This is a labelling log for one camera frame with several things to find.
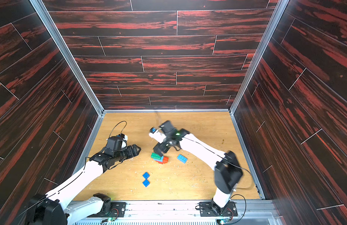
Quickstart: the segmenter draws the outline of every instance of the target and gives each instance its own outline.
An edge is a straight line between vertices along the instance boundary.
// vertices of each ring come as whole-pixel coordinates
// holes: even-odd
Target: red wood grain wall
[[[0,224],[72,175],[96,118],[30,2],[0,1]]]
[[[44,0],[105,110],[228,109],[269,0]]]
[[[347,1],[291,0],[235,112],[289,224],[347,224]]]

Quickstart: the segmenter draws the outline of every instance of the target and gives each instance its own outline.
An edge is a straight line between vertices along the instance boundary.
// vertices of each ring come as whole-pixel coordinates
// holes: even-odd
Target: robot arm
[[[127,146],[124,134],[108,138],[107,145],[90,157],[79,171],[45,195],[36,194],[30,200],[26,225],[71,225],[92,214],[110,214],[111,198],[100,193],[69,208],[67,206],[91,181],[112,169],[117,161],[135,157],[140,151],[141,148],[135,144]]]
[[[220,216],[243,175],[236,155],[231,151],[225,153],[205,144],[185,129],[177,130],[170,121],[161,124],[159,129],[152,128],[149,136],[159,142],[154,147],[156,154],[162,156],[170,147],[179,147],[194,154],[211,167],[217,186],[211,200],[212,210]]]

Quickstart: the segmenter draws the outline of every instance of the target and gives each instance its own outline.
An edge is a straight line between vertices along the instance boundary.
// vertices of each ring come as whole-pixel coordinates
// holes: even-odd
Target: wooden floor
[[[228,112],[174,112],[160,113],[108,113],[102,122],[89,156],[106,145],[112,128],[126,120],[123,133],[128,136],[128,145],[141,147],[140,155],[125,160],[112,170],[107,170],[91,182],[74,200],[86,200],[95,193],[103,193],[112,200],[208,200],[216,191],[213,170],[194,155],[171,148],[165,156],[167,164],[158,164],[151,159],[153,147],[157,143],[148,133],[152,127],[166,120],[178,128],[184,128],[208,145],[225,152],[233,151],[243,168],[248,169],[234,126]],[[113,131],[117,135],[123,128],[121,123]],[[188,158],[186,164],[177,159],[178,154]],[[142,175],[148,172],[150,185],[144,187]],[[251,176],[244,171],[236,194],[246,199],[259,199]]]

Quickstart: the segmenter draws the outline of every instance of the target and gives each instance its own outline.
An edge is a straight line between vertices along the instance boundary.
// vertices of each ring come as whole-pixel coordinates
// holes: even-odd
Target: blue lego brick
[[[149,178],[150,175],[149,175],[148,172],[146,172],[146,173],[144,173],[142,176],[147,180],[147,178]]]
[[[162,162],[162,161],[163,161],[163,156],[161,156],[161,159],[155,160],[155,161],[157,161],[157,162]]]
[[[186,161],[187,161],[187,158],[186,158],[185,156],[181,155],[181,154],[179,154],[179,155],[177,156],[177,159],[180,160],[181,162],[183,162],[184,164],[185,164]]]
[[[150,184],[150,182],[149,182],[148,180],[145,180],[145,181],[142,182],[142,183],[144,184],[145,187],[147,187],[147,186]]]

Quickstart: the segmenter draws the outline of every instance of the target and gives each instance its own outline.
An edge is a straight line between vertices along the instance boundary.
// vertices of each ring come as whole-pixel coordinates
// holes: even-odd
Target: black mounting plate
[[[118,210],[118,217],[123,217],[125,215],[126,212],[126,202],[111,202],[111,207],[112,207],[112,211],[109,215],[105,216],[105,217],[112,217],[112,218],[116,218],[117,217],[117,211],[114,209]],[[90,216],[88,216],[90,218],[92,217],[102,217],[102,216],[98,216],[96,214],[92,214]]]
[[[216,216],[213,213],[211,202],[199,202],[199,206],[200,208],[198,209],[200,210],[200,215],[202,217]],[[231,212],[227,210],[227,208],[231,209],[231,211],[234,213],[234,216],[238,216],[236,205],[234,202],[228,202],[228,204],[226,205],[226,208],[223,210],[224,214],[221,216],[232,216]]]

